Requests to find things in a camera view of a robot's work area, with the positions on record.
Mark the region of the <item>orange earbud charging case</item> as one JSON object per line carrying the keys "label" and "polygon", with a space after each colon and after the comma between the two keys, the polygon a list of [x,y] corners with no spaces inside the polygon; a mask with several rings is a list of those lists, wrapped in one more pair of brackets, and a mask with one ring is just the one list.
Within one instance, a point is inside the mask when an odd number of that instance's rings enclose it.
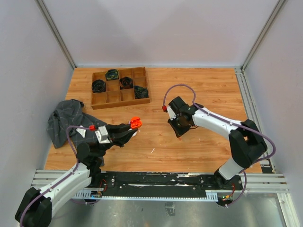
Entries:
{"label": "orange earbud charging case", "polygon": [[140,117],[133,117],[130,122],[130,127],[131,129],[138,129],[142,126],[142,121],[141,121],[141,118]]}

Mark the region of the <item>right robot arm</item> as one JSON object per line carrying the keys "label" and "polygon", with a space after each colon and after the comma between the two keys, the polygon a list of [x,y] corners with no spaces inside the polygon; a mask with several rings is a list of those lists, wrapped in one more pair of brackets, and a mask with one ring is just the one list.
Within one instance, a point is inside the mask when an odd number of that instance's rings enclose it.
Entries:
{"label": "right robot arm", "polygon": [[219,189],[226,189],[234,176],[257,162],[267,151],[267,145],[252,120],[236,121],[213,113],[199,104],[189,106],[179,96],[168,105],[163,105],[162,109],[168,113],[168,123],[178,138],[197,126],[211,130],[229,141],[231,157],[214,173],[214,183]]}

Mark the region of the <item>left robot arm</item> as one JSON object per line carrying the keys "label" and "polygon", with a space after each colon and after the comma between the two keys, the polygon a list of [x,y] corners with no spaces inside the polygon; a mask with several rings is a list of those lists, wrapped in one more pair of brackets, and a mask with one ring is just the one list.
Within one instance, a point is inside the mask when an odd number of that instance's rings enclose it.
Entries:
{"label": "left robot arm", "polygon": [[37,189],[28,189],[15,214],[21,227],[47,227],[52,217],[78,191],[87,186],[96,187],[101,183],[102,157],[112,146],[123,147],[138,127],[132,123],[120,125],[97,124],[80,127],[97,134],[97,142],[81,143],[72,147],[76,164],[61,177]]}

